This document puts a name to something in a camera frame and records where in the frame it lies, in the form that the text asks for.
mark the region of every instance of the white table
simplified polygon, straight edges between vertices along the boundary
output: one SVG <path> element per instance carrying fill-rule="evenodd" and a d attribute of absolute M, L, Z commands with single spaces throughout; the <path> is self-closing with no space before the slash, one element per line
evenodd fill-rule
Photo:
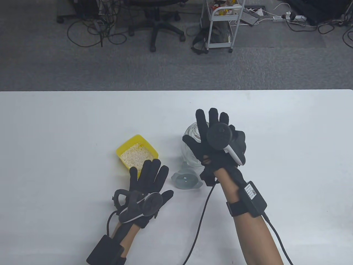
<path fill-rule="evenodd" d="M 240 169 L 294 264 L 352 264 L 352 103 L 351 90 L 1 92 L 0 264 L 85 264 L 128 187 L 115 150 L 135 134 L 170 167 L 163 189 L 175 193 L 126 264 L 181 264 L 210 188 L 177 190 L 170 176 L 195 110 L 210 107 L 245 131 Z M 189 264 L 245 264 L 220 186 Z"/>

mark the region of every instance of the black glove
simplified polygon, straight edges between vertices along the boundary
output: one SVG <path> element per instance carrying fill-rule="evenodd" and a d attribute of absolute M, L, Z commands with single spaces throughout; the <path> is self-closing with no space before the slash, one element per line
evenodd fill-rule
<path fill-rule="evenodd" d="M 137 169 L 135 167 L 130 168 L 130 188 L 129 191 L 139 191 L 145 195 L 153 192 L 160 192 L 166 178 L 168 176 L 169 168 L 167 166 L 162 166 L 159 159 L 146 160 L 141 169 L 140 177 L 137 178 Z M 163 203 L 162 206 L 173 197 L 174 192 L 168 190 L 162 193 Z M 128 206 L 128 200 L 120 208 L 120 210 L 125 209 Z M 145 228 L 148 222 L 154 216 L 156 218 L 157 213 L 151 216 L 142 216 L 132 222 L 141 228 Z"/>
<path fill-rule="evenodd" d="M 216 150 L 212 148 L 207 142 L 207 131 L 208 126 L 205 118 L 205 113 L 203 110 L 196 111 L 196 122 L 200 133 L 201 143 L 196 142 L 191 136 L 184 135 L 183 141 L 191 149 L 195 157 L 200 160 L 201 164 L 205 166 L 205 170 L 200 174 L 202 180 L 205 181 L 207 186 L 213 186 L 217 182 L 215 181 L 215 176 L 213 172 L 216 170 L 227 167 L 227 166 L 238 166 L 230 154 L 226 153 L 224 150 Z M 209 111 L 209 124 L 210 127 L 216 123 L 229 124 L 228 114 L 222 112 L 218 120 L 218 111 L 216 108 L 211 108 Z M 232 134 L 241 143 L 242 152 L 245 153 L 245 134 L 243 131 L 236 131 L 233 125 L 229 128 L 232 130 Z"/>

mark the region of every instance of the yellow container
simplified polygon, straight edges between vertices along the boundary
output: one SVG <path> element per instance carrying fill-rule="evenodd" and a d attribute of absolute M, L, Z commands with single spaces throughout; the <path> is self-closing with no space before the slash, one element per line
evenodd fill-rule
<path fill-rule="evenodd" d="M 121 155 L 128 150 L 130 147 L 134 146 L 135 144 L 140 144 L 140 146 L 146 148 L 153 156 L 154 159 L 158 158 L 158 153 L 157 151 L 152 147 L 152 145 L 150 145 L 149 142 L 147 142 L 147 140 L 145 138 L 143 138 L 141 135 L 137 134 L 134 137 L 130 138 L 129 140 L 127 140 L 125 143 L 123 143 L 117 150 L 116 150 L 116 154 L 118 155 L 118 157 L 120 158 L 120 160 L 122 161 L 122 163 L 128 168 L 130 169 L 130 167 L 128 167 L 128 165 L 126 165 L 124 163 L 124 161 L 121 159 Z"/>

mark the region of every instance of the white granules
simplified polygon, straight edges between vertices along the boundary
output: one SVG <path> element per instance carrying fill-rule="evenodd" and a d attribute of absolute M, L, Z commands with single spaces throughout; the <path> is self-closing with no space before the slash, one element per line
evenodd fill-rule
<path fill-rule="evenodd" d="M 136 167 L 140 172 L 143 163 L 146 160 L 153 160 L 152 154 L 139 143 L 131 146 L 128 150 L 121 154 L 121 159 L 128 167 Z"/>

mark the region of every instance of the gray carpet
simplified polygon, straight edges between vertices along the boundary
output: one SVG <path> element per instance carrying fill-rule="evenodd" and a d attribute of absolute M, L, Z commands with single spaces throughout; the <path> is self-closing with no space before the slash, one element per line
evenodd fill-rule
<path fill-rule="evenodd" d="M 281 5 L 273 11 L 277 0 L 248 3 L 260 3 L 276 14 L 288 10 Z M 14 0 L 2 5 L 2 91 L 352 88 L 353 49 L 342 42 L 343 28 L 327 35 L 295 33 L 285 23 L 263 21 L 240 27 L 232 54 L 212 49 L 207 55 L 190 50 L 192 37 L 181 43 L 177 36 L 160 32 L 157 52 L 150 53 L 150 31 L 136 32 L 123 45 L 105 41 L 103 48 L 80 48 L 66 37 L 73 20 L 56 23 L 55 1 Z M 201 5 L 189 2 L 184 10 L 201 12 Z M 182 14 L 174 24 L 185 30 L 198 21 L 198 15 Z M 122 16 L 118 26 L 125 25 Z M 71 34 L 82 45 L 97 40 L 80 25 Z"/>

